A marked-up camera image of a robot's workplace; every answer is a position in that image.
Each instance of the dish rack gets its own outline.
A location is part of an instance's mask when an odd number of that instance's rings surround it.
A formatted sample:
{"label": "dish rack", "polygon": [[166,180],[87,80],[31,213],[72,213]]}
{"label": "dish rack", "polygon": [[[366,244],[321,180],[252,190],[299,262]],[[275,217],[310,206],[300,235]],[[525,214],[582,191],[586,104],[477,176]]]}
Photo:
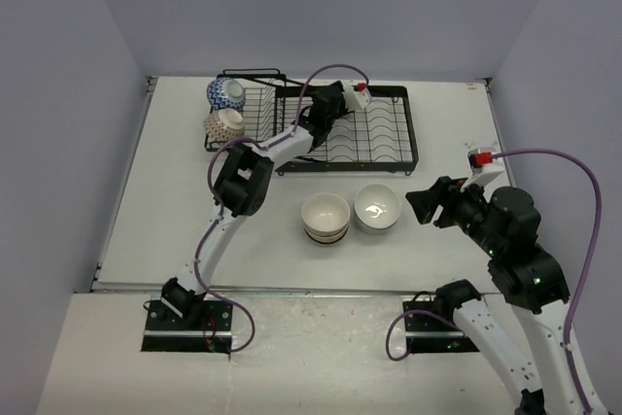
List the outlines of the dish rack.
{"label": "dish rack", "polygon": [[[218,77],[246,80],[242,111],[245,135],[258,142],[285,130],[295,119],[303,83],[288,79],[278,69],[224,70]],[[320,86],[309,86],[307,91]],[[324,145],[277,169],[285,172],[403,172],[410,175],[419,161],[404,86],[368,87],[372,100],[364,111],[337,120]],[[302,108],[312,104],[303,97]],[[204,147],[216,151],[222,141],[205,136]]]}

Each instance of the wire rack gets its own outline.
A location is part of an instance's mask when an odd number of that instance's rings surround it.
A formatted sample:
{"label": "wire rack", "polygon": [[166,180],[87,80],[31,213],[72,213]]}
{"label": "wire rack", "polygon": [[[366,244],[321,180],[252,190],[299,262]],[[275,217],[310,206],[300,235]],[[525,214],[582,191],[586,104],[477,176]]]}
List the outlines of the wire rack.
{"label": "wire rack", "polygon": [[[254,75],[224,72],[220,76],[255,81]],[[279,72],[279,78],[259,80],[257,86],[253,83],[245,89],[242,114],[247,136],[265,141],[294,121],[300,83]],[[364,111],[337,120],[324,145],[281,166],[277,172],[382,171],[410,175],[419,157],[406,88],[370,86],[369,91],[373,99]],[[303,97],[302,108],[312,103],[310,97]],[[204,146],[212,152],[222,143],[206,135]]]}

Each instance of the stacked bowl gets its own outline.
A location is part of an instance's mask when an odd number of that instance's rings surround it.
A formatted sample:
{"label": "stacked bowl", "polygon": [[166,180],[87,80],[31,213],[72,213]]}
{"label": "stacked bowl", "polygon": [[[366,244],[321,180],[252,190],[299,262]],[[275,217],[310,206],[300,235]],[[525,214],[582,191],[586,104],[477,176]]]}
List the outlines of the stacked bowl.
{"label": "stacked bowl", "polygon": [[302,205],[304,231],[314,242],[322,245],[337,243],[350,226],[350,206],[341,196],[318,193]]}

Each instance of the gray backdrop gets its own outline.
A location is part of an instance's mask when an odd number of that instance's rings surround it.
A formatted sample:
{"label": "gray backdrop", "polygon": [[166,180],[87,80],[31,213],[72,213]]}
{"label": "gray backdrop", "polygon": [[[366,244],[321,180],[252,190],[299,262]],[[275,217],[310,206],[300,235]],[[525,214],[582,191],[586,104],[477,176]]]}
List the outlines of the gray backdrop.
{"label": "gray backdrop", "polygon": [[0,0],[0,412],[36,409],[143,106],[103,0]]}
{"label": "gray backdrop", "polygon": [[537,0],[106,0],[152,74],[335,61],[375,77],[489,77]]}
{"label": "gray backdrop", "polygon": [[[622,331],[621,57],[622,0],[540,0],[493,81],[508,148],[568,151],[601,180],[602,235],[576,328],[594,383],[613,413],[622,412],[622,352],[616,342]],[[535,195],[542,211],[542,242],[574,288],[594,219],[591,185],[568,162],[517,157],[516,181]]]}

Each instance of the black dish rack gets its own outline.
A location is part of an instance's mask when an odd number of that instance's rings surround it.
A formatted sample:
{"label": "black dish rack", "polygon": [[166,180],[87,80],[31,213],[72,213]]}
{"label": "black dish rack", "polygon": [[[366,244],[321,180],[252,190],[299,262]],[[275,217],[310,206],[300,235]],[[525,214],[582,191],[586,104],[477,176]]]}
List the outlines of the black dish rack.
{"label": "black dish rack", "polygon": [[[285,130],[295,119],[303,83],[290,80],[280,70],[224,70],[220,77],[257,84],[246,89],[242,114],[245,135],[258,142]],[[307,93],[320,86],[309,86]],[[410,175],[419,161],[404,86],[369,86],[373,99],[364,111],[357,111],[334,123],[324,145],[308,155],[278,168],[277,172],[404,172]],[[302,109],[312,104],[303,97]],[[222,144],[205,135],[204,147],[216,151]]]}

